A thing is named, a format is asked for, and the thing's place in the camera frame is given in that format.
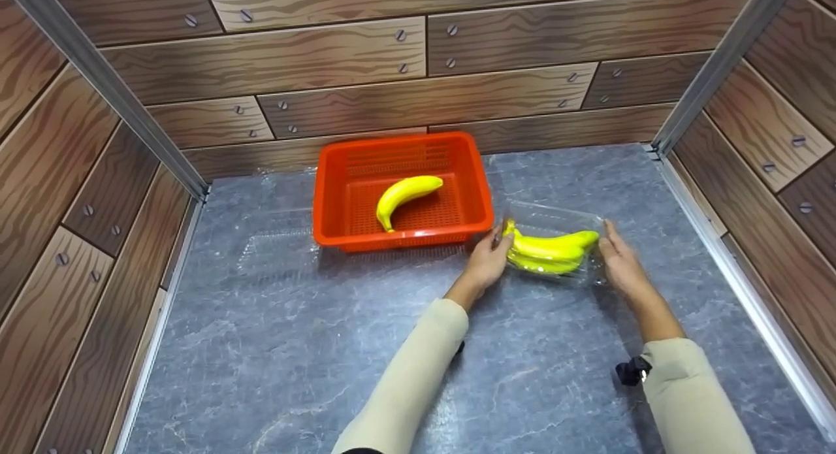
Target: gray marble floor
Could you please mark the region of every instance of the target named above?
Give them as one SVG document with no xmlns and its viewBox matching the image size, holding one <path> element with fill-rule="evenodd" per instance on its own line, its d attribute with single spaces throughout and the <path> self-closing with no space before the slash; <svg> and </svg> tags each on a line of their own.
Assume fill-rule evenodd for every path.
<svg viewBox="0 0 836 454">
<path fill-rule="evenodd" d="M 486 157 L 507 197 L 615 219 L 708 353 L 758 452 L 825 452 L 656 165 L 639 146 Z M 310 239 L 314 175 L 218 180 L 129 454 L 328 453 L 462 248 L 346 257 Z M 656 453 L 650 410 L 612 369 L 640 341 L 608 291 L 504 276 L 472 316 L 415 453 Z"/>
</svg>

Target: forearm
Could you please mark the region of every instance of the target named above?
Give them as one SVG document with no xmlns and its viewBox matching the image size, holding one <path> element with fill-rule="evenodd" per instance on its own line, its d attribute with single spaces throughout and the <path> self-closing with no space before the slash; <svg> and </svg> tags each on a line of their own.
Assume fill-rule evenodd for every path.
<svg viewBox="0 0 836 454">
<path fill-rule="evenodd" d="M 686 338 L 677 316 L 673 314 L 665 297 L 651 285 L 626 296 L 626 302 L 639 323 L 641 339 L 645 343 L 670 338 Z"/>
<path fill-rule="evenodd" d="M 466 297 L 459 293 L 456 296 Z M 431 303 L 332 452 L 358 447 L 383 454 L 409 452 L 415 431 L 435 400 L 466 331 L 468 314 L 460 303 L 454 299 Z"/>
<path fill-rule="evenodd" d="M 754 454 L 702 349 L 690 339 L 645 344 L 645 395 L 668 454 Z"/>
</svg>

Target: sleeve cuff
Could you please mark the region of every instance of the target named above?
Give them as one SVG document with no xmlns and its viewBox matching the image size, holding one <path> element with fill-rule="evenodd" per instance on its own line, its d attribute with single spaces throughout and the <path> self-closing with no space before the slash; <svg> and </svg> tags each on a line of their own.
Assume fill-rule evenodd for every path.
<svg viewBox="0 0 836 454">
<path fill-rule="evenodd" d="M 645 388 L 696 376 L 714 377 L 714 370 L 702 348 L 687 338 L 650 341 L 645 344 L 641 356 L 653 366 L 645 380 Z"/>
<path fill-rule="evenodd" d="M 424 311 L 418 325 L 429 323 L 456 341 L 462 341 L 468 332 L 468 313 L 450 299 L 436 299 Z"/>
</svg>

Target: transparent plastic container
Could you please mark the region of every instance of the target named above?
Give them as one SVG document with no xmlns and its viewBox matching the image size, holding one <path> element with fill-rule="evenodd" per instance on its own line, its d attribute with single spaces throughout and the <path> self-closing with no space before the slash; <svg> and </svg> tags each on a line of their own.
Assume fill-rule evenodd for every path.
<svg viewBox="0 0 836 454">
<path fill-rule="evenodd" d="M 603 236 L 603 218 L 576 210 L 558 207 L 540 206 L 540 204 L 509 200 L 502 217 L 502 228 L 513 221 L 514 227 L 523 236 L 552 238 L 577 233 L 578 231 L 596 231 Z M 604 284 L 603 261 L 598 252 L 597 243 L 589 246 L 580 265 L 571 272 L 555 273 L 544 269 L 525 269 L 508 259 L 508 263 L 531 276 L 545 278 L 567 284 Z"/>
</svg>

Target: banana bunch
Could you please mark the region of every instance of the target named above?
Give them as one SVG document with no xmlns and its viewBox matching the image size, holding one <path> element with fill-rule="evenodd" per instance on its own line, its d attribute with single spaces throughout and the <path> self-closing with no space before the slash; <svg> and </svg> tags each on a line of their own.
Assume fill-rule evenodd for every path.
<svg viewBox="0 0 836 454">
<path fill-rule="evenodd" d="M 437 176 L 413 176 L 398 181 L 386 189 L 377 201 L 377 221 L 388 233 L 393 233 L 392 213 L 401 204 L 429 195 L 436 189 L 441 188 L 444 180 Z"/>
<path fill-rule="evenodd" d="M 513 233 L 514 244 L 508 261 L 521 269 L 543 275 L 568 274 L 583 263 L 586 252 L 598 241 L 596 231 L 541 238 L 523 236 L 512 219 L 505 224 L 504 235 Z"/>
</svg>

